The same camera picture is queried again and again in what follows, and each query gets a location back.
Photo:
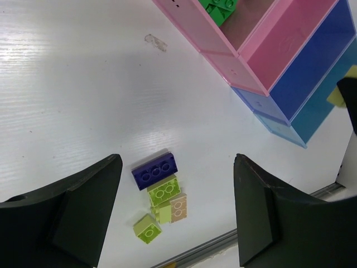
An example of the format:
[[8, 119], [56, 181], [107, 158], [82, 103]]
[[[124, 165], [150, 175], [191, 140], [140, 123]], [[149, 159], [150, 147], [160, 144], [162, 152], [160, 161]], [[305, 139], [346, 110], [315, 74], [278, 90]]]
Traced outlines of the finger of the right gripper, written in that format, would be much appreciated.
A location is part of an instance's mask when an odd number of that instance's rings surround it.
[[357, 134], [357, 80], [346, 77], [337, 82], [337, 87], [345, 101], [355, 135]]

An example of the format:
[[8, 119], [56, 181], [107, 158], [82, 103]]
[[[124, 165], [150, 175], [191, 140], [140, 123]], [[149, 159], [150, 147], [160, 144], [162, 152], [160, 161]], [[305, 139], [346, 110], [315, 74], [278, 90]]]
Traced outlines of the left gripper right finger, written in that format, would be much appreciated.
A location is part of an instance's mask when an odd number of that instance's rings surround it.
[[272, 198], [269, 219], [277, 230], [268, 242], [262, 235], [239, 237], [241, 267], [355, 267], [356, 198], [326, 202], [275, 177], [243, 154], [234, 162], [236, 222], [244, 208]]

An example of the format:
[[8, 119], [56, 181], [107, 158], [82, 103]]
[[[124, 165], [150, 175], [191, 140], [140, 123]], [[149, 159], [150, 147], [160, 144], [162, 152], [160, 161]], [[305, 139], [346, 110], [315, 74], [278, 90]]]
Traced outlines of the beige lego brick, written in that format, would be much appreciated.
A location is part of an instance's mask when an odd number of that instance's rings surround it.
[[171, 223], [175, 223], [187, 217], [187, 195], [181, 193], [170, 200]]

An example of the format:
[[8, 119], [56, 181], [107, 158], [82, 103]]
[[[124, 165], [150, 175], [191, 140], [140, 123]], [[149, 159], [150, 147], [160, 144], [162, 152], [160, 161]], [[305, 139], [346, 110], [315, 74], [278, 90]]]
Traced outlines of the long green lego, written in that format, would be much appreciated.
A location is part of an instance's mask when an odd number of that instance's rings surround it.
[[221, 26], [225, 20], [235, 11], [237, 0], [199, 0], [205, 11], [210, 15], [217, 26]]

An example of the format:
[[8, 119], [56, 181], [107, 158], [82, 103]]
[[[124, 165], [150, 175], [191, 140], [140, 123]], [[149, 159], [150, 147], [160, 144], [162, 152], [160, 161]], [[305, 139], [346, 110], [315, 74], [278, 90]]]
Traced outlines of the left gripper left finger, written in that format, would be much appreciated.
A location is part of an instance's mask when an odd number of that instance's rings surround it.
[[1, 203], [2, 267], [97, 267], [123, 162], [92, 166]]

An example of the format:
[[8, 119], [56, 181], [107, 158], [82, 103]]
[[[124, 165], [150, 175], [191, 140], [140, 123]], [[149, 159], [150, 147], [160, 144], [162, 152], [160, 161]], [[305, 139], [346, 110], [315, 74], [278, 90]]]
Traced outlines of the dark blue lego brick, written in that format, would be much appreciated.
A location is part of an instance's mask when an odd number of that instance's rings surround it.
[[143, 190], [176, 172], [178, 172], [178, 168], [175, 157], [171, 152], [168, 152], [134, 168], [132, 175], [138, 189]]

